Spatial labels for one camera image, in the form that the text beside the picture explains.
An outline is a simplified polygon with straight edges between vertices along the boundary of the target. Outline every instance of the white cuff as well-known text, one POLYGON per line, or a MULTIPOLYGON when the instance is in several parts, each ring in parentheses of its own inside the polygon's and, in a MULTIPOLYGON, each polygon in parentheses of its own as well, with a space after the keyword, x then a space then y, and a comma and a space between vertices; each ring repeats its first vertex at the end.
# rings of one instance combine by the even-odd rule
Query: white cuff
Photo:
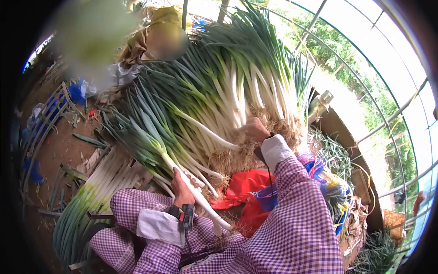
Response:
POLYGON ((178 219, 167 212, 140 209, 137 222, 137 236, 161 240, 165 243, 184 247, 185 236, 178 219))
POLYGON ((280 134, 265 139, 261 144, 260 150, 271 172, 275 171, 275 167, 279 162, 282 162, 291 156, 295 157, 295 154, 280 134))

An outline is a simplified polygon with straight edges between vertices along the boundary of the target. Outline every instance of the green foliage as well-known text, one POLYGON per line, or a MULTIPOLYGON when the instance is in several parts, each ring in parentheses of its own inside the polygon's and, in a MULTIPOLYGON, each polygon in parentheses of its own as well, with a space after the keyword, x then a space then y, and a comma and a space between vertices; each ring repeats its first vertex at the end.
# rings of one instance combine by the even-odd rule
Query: green foliage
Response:
POLYGON ((359 252, 347 274, 383 274, 395 263, 397 252, 389 232, 368 235, 364 249, 359 252))
MULTIPOLYGON (((306 11, 303 11, 299 16, 295 17, 290 16, 289 11, 286 10, 277 8, 274 9, 274 11, 289 19, 292 19, 295 23, 298 23, 303 27, 307 27, 313 18, 313 15, 306 11)), ((291 29, 293 28, 291 23, 284 19, 282 20, 284 24, 288 25, 291 29)), ((303 31, 298 27, 295 29, 297 30, 298 35, 302 37, 303 31)), ((321 19, 316 21, 315 26, 311 29, 311 31, 319 39, 329 45, 341 58, 344 60, 348 58, 348 65, 354 70, 364 85, 370 90, 371 95, 377 102, 385 118, 390 117, 394 112, 396 112, 397 106, 380 76, 376 73, 368 61, 359 52, 356 52, 355 47, 341 33, 321 19)), ((298 43, 299 39, 297 38, 297 34, 295 32, 291 33, 290 37, 291 39, 295 40, 296 43, 298 43)), ((382 124, 384 121, 371 97, 367 95, 366 89, 360 84, 354 74, 345 65, 343 65, 342 61, 339 60, 336 55, 334 55, 325 45, 322 45, 312 36, 308 36, 304 44, 316 57, 316 61, 322 69, 327 70, 330 73, 336 72, 336 78, 357 96, 357 99, 360 100, 360 105, 365 117, 364 122, 368 129, 371 131, 382 124)), ((389 123, 390 128, 394 127, 397 122, 398 119, 391 121, 389 123)), ((385 159, 389 165, 389 177, 392 180, 391 188, 403 184, 400 167, 403 167, 403 173, 406 181, 416 177, 417 175, 417 167, 413 149, 407 133, 406 124, 403 120, 397 123, 392 131, 392 134, 394 139, 396 139, 401 162, 397 157, 395 146, 392 142, 388 141, 387 143, 389 143, 389 145, 386 145, 386 147, 382 148, 386 151, 385 159)), ((376 135, 379 135, 381 140, 386 140, 389 138, 389 130, 380 130, 376 133, 376 135)), ((410 186, 407 189, 407 197, 416 195, 417 191, 417 184, 410 186)), ((408 216, 412 215, 411 209, 413 208, 414 202, 414 199, 408 201, 408 209, 410 209, 408 210, 408 216)), ((403 212, 404 205, 397 205, 396 211, 403 212)))

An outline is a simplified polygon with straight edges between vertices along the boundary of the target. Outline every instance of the hand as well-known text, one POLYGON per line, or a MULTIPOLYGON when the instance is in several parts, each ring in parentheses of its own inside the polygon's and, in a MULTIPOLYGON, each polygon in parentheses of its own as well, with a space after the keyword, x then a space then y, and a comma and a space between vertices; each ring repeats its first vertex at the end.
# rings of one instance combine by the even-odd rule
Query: hand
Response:
MULTIPOLYGON (((195 178, 191 178, 190 175, 187 175, 187 177, 190 179, 190 183, 192 183, 195 188, 199 187, 195 178)), ((194 205, 194 197, 186 183, 184 183, 183 179, 181 178, 181 173, 176 167, 173 168, 172 190, 175 193, 175 202, 173 202, 175 206, 182 207, 185 203, 194 205)))
POLYGON ((271 133, 257 117, 247 119, 246 125, 243 125, 239 131, 245 131, 246 135, 256 142, 262 142, 265 138, 271 136, 271 133))

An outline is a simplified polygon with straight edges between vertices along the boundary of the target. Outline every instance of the rope bundle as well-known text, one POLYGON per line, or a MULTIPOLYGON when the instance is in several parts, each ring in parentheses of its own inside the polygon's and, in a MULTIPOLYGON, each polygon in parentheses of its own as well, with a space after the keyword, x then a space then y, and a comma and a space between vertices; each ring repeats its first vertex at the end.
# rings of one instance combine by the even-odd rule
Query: rope bundle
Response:
POLYGON ((316 159, 311 153, 302 153, 297 159, 306 168, 310 178, 320 183, 321 193, 332 217, 336 234, 342 230, 345 218, 348 216, 351 190, 348 184, 338 176, 325 171, 324 159, 316 159))

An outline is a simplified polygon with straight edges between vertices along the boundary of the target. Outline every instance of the yellow string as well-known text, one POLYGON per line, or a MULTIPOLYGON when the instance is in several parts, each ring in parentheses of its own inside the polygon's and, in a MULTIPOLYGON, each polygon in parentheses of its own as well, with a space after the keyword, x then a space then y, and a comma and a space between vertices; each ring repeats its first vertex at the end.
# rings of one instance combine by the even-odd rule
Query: yellow string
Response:
POLYGON ((363 172, 365 172, 365 174, 366 174, 367 177, 368 177, 368 187, 367 187, 367 190, 370 189, 370 190, 371 190, 371 194, 373 195, 373 208, 371 209, 370 213, 368 213, 368 215, 370 215, 371 212, 373 212, 374 207, 376 206, 376 196, 374 195, 374 191, 373 191, 373 189, 371 188, 371 175, 369 175, 368 172, 366 172, 366 170, 364 170, 364 168, 361 167, 360 165, 358 165, 358 164, 356 164, 356 163, 353 163, 353 162, 352 162, 351 164, 353 164, 353 165, 359 167, 363 172))
POLYGON ((392 131, 396 128, 396 126, 399 124, 399 122, 402 120, 403 114, 402 116, 400 116, 400 118, 397 120, 396 124, 392 127, 391 131, 388 134, 388 139, 391 138, 391 133, 392 131))

